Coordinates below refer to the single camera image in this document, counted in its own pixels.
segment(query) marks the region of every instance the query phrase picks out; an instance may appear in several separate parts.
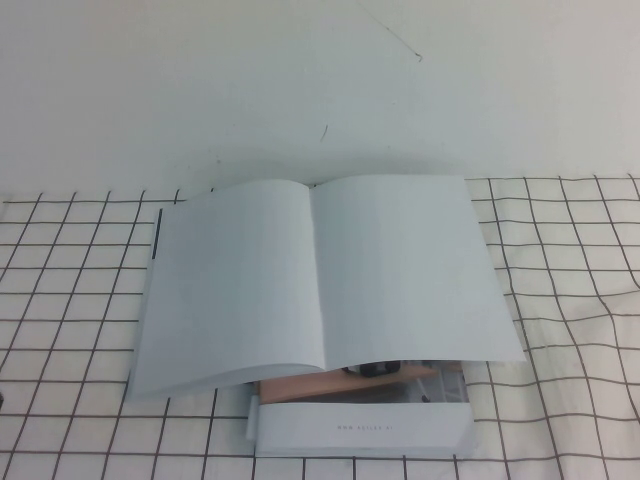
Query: white backdrop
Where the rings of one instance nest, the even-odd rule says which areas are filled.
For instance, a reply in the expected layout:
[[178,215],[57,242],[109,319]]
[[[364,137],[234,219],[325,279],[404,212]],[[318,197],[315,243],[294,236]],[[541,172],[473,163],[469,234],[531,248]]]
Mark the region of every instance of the white backdrop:
[[2,0],[0,190],[623,173],[639,24],[634,0]]

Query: white page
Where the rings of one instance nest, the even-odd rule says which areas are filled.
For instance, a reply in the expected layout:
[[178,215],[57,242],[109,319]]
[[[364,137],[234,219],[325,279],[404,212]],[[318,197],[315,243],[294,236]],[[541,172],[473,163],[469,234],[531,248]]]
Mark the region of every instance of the white page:
[[163,209],[132,397],[323,367],[308,192],[260,181]]
[[328,368],[524,359],[462,178],[351,177],[311,192]]

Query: black object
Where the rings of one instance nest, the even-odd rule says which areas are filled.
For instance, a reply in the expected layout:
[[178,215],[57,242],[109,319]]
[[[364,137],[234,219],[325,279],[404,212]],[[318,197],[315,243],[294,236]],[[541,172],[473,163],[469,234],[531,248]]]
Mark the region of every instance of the black object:
[[400,360],[396,360],[393,362],[364,363],[353,368],[345,367],[342,370],[347,373],[359,373],[363,377],[373,378],[381,375],[388,375],[390,373],[397,373],[400,371],[401,365],[402,362]]

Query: open book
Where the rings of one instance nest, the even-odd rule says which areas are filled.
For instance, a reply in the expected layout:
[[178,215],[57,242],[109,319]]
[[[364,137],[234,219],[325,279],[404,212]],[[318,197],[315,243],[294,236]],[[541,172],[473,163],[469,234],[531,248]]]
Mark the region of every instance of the open book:
[[129,398],[399,360],[523,360],[464,180],[264,180],[163,208]]

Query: table surface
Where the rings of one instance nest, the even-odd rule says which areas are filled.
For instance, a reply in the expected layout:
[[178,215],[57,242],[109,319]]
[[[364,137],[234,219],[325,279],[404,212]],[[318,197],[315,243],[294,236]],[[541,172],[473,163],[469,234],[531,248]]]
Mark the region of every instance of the table surface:
[[633,177],[468,181],[527,363],[465,364],[478,447],[440,460],[255,459],[248,390],[123,403],[152,241],[195,192],[6,195],[4,479],[637,478]]

